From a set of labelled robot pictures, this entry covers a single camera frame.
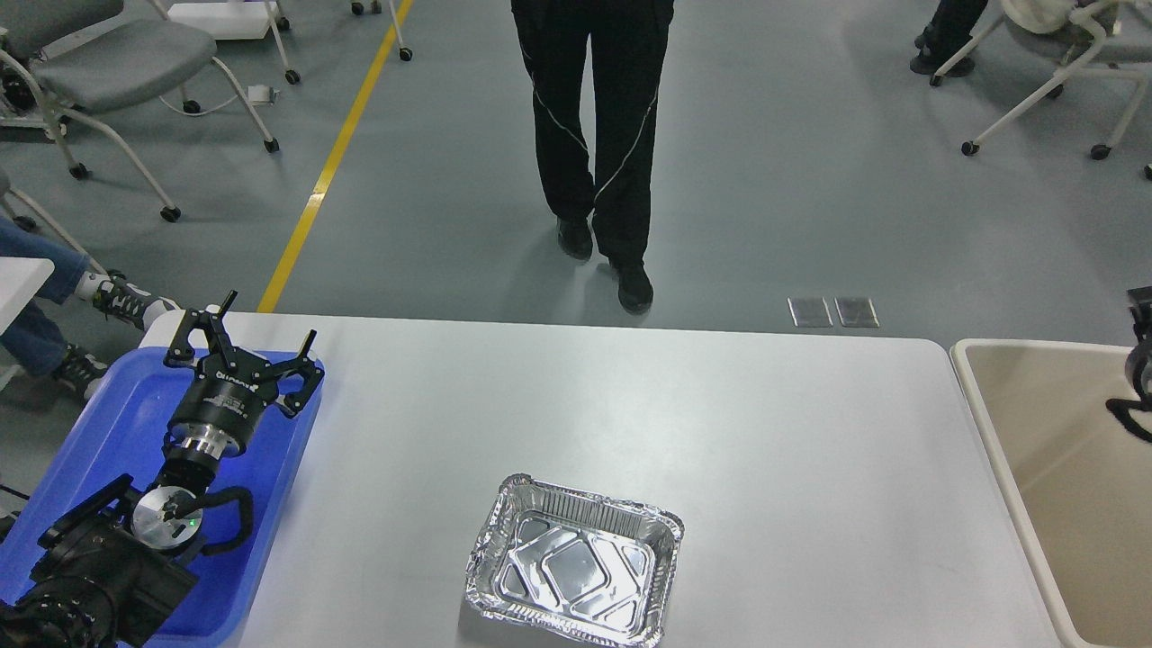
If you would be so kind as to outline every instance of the person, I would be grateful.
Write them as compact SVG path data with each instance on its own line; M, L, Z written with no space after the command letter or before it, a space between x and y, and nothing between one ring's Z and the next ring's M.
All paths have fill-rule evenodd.
M909 68L916 74L935 74L971 38L972 28L980 20L988 0L940 0L935 14L924 31L915 39L919 53ZM948 76L965 76L976 69L976 62L964 56Z
M660 74L673 0L511 0L532 82L540 183L560 248L588 261L592 233L631 314L652 306L644 270ZM585 52L592 47L594 178L579 123ZM589 229L589 217L592 229Z
M24 232L3 217L0 217L0 256L51 261L52 274L36 296L59 304L76 296L141 331L147 330L160 315L180 308L175 301L142 291L123 278L89 272L88 256ZM108 370L88 349L67 341L60 327L35 302L29 302L0 333L0 346L32 376L51 376L85 401Z

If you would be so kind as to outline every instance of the sneaker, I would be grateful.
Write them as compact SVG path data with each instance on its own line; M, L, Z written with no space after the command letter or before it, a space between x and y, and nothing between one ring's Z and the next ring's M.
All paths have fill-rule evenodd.
M916 38L912 39L912 47L923 50L929 42L929 35L935 36L935 25L932 23L924 25L924 30L916 35Z
M652 281L649 281L647 273L644 272L644 262L624 265L612 263L612 269L620 279L620 289L616 292L620 306L632 315L646 312L652 307Z
M105 315L128 322L141 331L146 331L165 312L180 309L168 297L142 291L119 277L100 282L92 295L92 307Z
M581 261L592 258L592 232L588 228L588 221L558 218L556 223L556 239L560 240L560 249L573 258Z
M68 345L65 359L52 371L52 378L77 395L88 400L100 386L100 379L108 372L108 366L96 359L84 347Z

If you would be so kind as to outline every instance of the gray floor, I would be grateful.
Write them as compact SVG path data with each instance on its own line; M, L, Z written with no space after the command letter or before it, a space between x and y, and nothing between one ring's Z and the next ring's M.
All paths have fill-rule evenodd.
M275 310L796 332L787 297L867 296L880 329L801 332L1130 345L1124 291L1152 282L1150 108L1092 161L1127 88L1070 84L965 158L961 142L1051 66L1000 32L976 74L931 89L907 63L933 6L676 3L646 256L655 303L632 317L602 257L579 264L556 249L507 1L415 0L415 60L389 54ZM300 85L283 82L271 37L221 44L242 83L281 90L260 108L280 153L236 105L185 119L153 101L108 116L180 223L162 221L123 156L81 127L68 141L94 173L86 182L35 133L0 131L0 164L105 265L191 306L236 289L235 308L255 310L388 24L342 0L287 9ZM227 97L211 73L192 90L205 106ZM52 312L109 360L138 341L83 303ZM78 412L41 380L0 393L0 479L33 489ZM5 497L0 507L18 506Z

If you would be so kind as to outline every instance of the black pants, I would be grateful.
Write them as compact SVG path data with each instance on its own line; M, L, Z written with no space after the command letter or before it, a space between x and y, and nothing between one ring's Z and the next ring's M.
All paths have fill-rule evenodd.
M532 78L536 158L552 212L584 220L600 253L635 263L647 248L657 95L673 0L511 0ZM596 178L579 123L589 38Z
M972 28L980 20L988 0L940 0L925 42L937 58L948 59L968 44Z

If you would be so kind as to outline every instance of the black shoe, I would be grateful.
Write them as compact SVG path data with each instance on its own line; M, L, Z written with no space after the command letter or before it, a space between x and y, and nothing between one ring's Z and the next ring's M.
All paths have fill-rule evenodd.
M927 45L930 37L935 37L935 25L932 23L924 25L924 30L912 39L912 46L917 50L923 50L924 46Z
M940 66L945 65L945 62L947 62L950 58L950 54L947 56L930 56L925 55L922 51L915 59L911 60L911 62L908 63L908 68L916 74L934 75L935 70L940 69ZM976 69L976 61L964 56L957 61L956 65L952 66L952 69L948 70L946 76L968 76L973 69Z
M556 223L556 239L560 240L560 249L573 258L581 261L592 258L592 232L588 228L588 221L574 223L558 218Z
M84 347L68 345L65 359L52 371L52 378L76 395L88 400L92 398L96 387L100 385L104 375L108 372L108 366L96 359Z
M612 269L620 279L620 289L616 292L620 306L632 315L646 312L652 307L652 281L649 281L647 273L644 272L644 262L626 265L612 263Z
M100 284L92 295L92 307L141 331L147 330L147 325L166 311L180 310L180 306L170 299L142 291L119 277Z

